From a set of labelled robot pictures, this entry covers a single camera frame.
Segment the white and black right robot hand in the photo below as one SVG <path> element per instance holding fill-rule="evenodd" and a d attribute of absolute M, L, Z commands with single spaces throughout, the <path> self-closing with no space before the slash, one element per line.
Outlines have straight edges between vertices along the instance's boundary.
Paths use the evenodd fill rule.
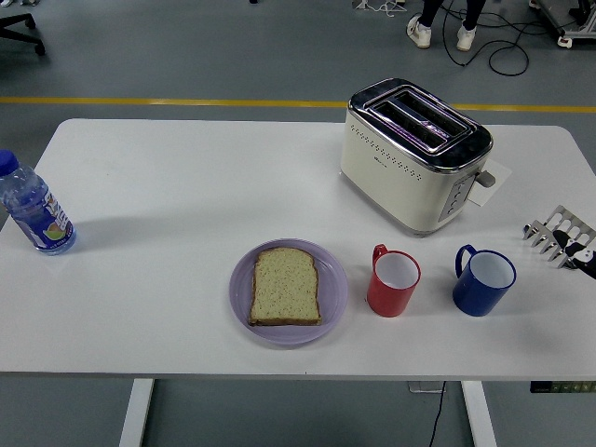
<path fill-rule="evenodd" d="M 562 230 L 555 230 L 553 236 L 565 255 L 562 264 L 565 268 L 578 269 L 591 278 L 596 278 L 594 250 L 582 245 Z"/>

